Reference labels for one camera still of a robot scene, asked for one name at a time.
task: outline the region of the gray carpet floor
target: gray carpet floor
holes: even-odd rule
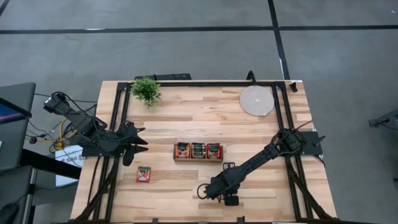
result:
[[[398,24],[389,0],[274,0],[280,26]],[[265,0],[7,0],[0,30],[181,26],[271,26]],[[290,77],[303,80],[322,142],[338,216],[398,223],[398,135],[368,120],[398,109],[398,29],[281,31]],[[282,79],[274,32],[0,34],[0,85],[35,82],[37,93],[60,90],[96,100],[103,80],[153,73],[193,79]],[[36,96],[32,122],[60,120]],[[49,145],[25,148],[48,154]],[[54,176],[42,174],[44,186]],[[38,206],[35,223],[67,221],[70,197]]]

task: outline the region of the computer screen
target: computer screen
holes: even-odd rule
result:
[[[0,98],[0,124],[32,117],[28,111]]]

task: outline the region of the potted plant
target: potted plant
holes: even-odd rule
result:
[[[137,100],[145,102],[145,105],[154,106],[160,100],[159,93],[160,84],[156,84],[155,80],[144,77],[136,80],[132,85],[132,95],[137,96]]]

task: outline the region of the round placemat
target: round placemat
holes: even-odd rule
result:
[[[253,116],[265,116],[274,108],[271,88],[252,85],[241,92],[239,102],[243,110]]]

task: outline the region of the wooden tabletop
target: wooden tabletop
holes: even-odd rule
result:
[[[109,124],[116,94],[117,81],[105,81],[98,99],[97,117]],[[303,83],[298,92],[287,89],[290,108],[297,127],[311,120]],[[209,183],[222,171],[219,163],[174,162],[176,142],[219,142],[224,145],[224,162],[240,165],[269,144],[279,130],[275,108],[266,116],[246,114],[239,105],[244,87],[161,87],[162,101],[147,107],[130,97],[127,120],[137,127],[149,145],[147,152],[136,154],[129,167],[119,167],[112,222],[235,222],[245,216],[247,222],[293,221],[285,162],[282,157],[249,174],[238,191],[239,206],[226,207],[217,200],[200,200],[197,187]],[[279,101],[285,127],[287,118],[282,93]],[[119,106],[120,120],[124,92]],[[301,130],[313,128],[310,123]],[[336,216],[323,164],[313,156],[302,156],[308,189],[331,216]],[[88,191],[96,158],[87,158],[81,172],[71,218],[77,217],[87,204]],[[102,161],[99,162],[93,192],[98,188]],[[136,183],[137,167],[152,168],[150,182]],[[107,194],[101,203],[104,217]],[[305,217],[302,194],[298,190],[302,216]]]

